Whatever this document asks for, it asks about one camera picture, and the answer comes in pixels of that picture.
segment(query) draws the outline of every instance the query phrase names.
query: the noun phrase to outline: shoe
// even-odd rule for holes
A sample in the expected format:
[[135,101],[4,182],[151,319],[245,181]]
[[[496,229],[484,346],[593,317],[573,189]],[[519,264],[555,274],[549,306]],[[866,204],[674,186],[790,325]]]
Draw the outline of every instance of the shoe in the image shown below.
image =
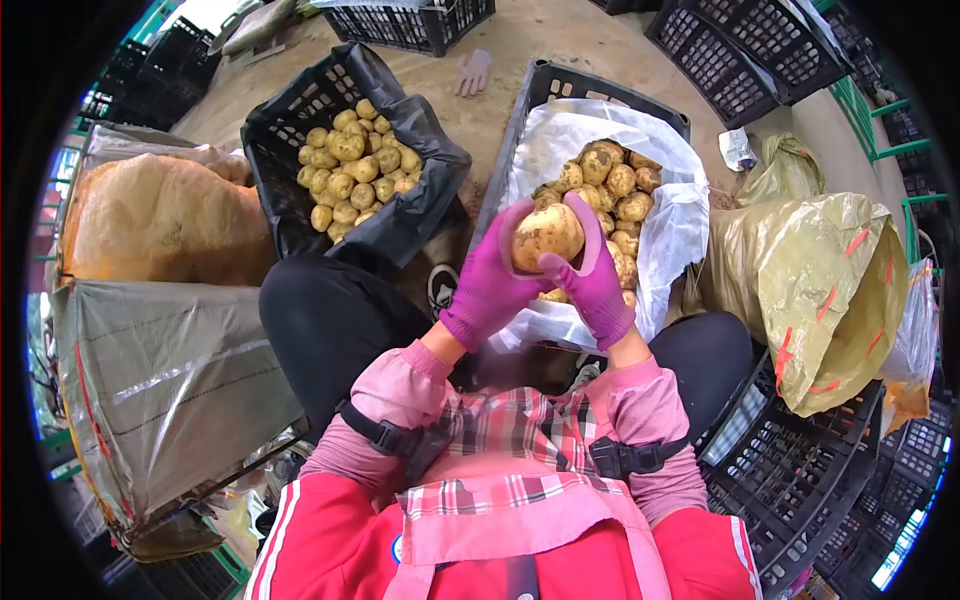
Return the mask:
[[430,303],[430,312],[434,323],[440,318],[440,311],[453,303],[453,293],[457,291],[460,277],[450,265],[437,265],[426,281],[426,298]]

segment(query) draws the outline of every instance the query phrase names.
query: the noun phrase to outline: yellow sack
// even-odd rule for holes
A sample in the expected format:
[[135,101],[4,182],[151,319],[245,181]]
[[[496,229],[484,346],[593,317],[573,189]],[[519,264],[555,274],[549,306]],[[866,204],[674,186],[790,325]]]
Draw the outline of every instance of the yellow sack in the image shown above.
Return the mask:
[[827,191],[824,174],[810,150],[793,133],[763,140],[766,169],[754,168],[734,197],[737,208],[771,200],[802,200]]
[[151,154],[84,173],[61,242],[80,279],[258,286],[276,261],[255,188]]
[[876,376],[903,316],[906,260],[884,206],[826,194],[712,210],[687,283],[684,312],[736,315],[770,348],[786,405],[808,417]]

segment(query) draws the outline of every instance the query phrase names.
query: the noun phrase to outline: black pants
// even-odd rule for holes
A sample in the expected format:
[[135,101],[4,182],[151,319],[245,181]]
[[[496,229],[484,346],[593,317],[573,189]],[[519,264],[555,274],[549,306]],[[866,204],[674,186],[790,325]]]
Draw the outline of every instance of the black pants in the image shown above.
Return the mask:
[[[429,319],[389,283],[318,254],[281,260],[260,290],[260,319],[316,442],[354,380],[390,348],[430,328]],[[650,341],[677,387],[696,440],[753,366],[750,337],[730,313],[673,323]]]

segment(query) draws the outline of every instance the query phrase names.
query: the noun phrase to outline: person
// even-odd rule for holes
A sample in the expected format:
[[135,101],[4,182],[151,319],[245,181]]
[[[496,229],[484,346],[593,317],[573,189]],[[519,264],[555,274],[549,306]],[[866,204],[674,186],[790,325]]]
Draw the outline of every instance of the person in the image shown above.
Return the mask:
[[[746,329],[707,313],[648,344],[599,223],[575,194],[564,202],[585,225],[578,267],[548,253],[542,275],[514,272],[506,249],[533,210],[521,201],[432,325],[322,256],[274,266],[263,323],[323,434],[283,489],[247,598],[760,598],[745,525],[708,511],[688,443],[748,374]],[[461,357],[555,287],[607,369],[561,396],[458,393],[447,377]],[[420,440],[407,461],[384,442],[405,435]],[[418,460],[427,439],[439,455]]]

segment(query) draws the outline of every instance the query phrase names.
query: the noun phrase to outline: purple glove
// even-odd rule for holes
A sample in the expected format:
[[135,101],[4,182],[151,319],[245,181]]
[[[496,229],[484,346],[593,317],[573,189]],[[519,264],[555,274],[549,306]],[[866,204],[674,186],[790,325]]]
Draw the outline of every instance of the purple glove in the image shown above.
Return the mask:
[[453,304],[440,312],[441,323],[470,352],[536,300],[537,294],[555,287],[543,276],[519,276],[511,266],[514,229],[533,210],[534,202],[528,199],[496,215],[464,262]]
[[557,287],[563,288],[577,307],[580,317],[597,340],[597,349],[605,351],[627,333],[636,315],[623,301],[620,278],[607,250],[607,238],[593,210],[573,192],[566,193],[564,203],[573,209],[584,227],[583,265],[579,270],[574,269],[552,252],[542,254],[538,263],[543,274]]

